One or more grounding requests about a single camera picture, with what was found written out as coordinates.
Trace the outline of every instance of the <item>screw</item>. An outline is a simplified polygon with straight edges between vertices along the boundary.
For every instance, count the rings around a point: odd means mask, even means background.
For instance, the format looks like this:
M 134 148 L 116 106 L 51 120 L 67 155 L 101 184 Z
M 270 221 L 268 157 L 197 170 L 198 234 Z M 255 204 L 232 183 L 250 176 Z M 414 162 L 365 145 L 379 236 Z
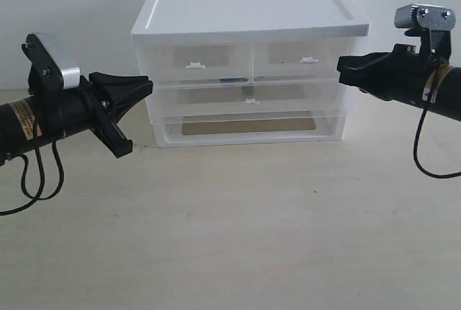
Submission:
M 420 9 L 419 10 L 419 14 L 422 16 L 422 17 L 425 17 L 426 14 L 429 13 L 429 9 Z

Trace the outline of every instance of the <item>table surface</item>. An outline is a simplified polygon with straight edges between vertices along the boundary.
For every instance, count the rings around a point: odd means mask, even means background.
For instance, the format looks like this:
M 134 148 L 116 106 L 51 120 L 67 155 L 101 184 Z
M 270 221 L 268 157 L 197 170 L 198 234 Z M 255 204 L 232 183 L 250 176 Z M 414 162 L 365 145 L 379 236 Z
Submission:
M 414 166 L 419 114 L 358 94 L 341 142 L 158 149 L 140 104 L 120 123 L 133 154 L 67 138 L 63 192 L 1 219 L 1 307 L 456 309 L 461 180 Z M 430 115 L 422 162 L 460 170 L 460 136 Z M 3 209 L 25 202 L 21 169 L 0 170 Z

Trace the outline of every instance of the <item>plastic drawer unit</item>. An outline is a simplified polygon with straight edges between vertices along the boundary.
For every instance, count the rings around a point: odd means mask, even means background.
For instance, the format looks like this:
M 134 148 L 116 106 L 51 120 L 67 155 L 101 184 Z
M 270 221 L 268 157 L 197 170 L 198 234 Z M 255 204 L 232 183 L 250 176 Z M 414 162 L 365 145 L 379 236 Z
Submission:
M 341 140 L 336 64 L 369 28 L 350 0 L 146 0 L 132 36 L 157 145 Z

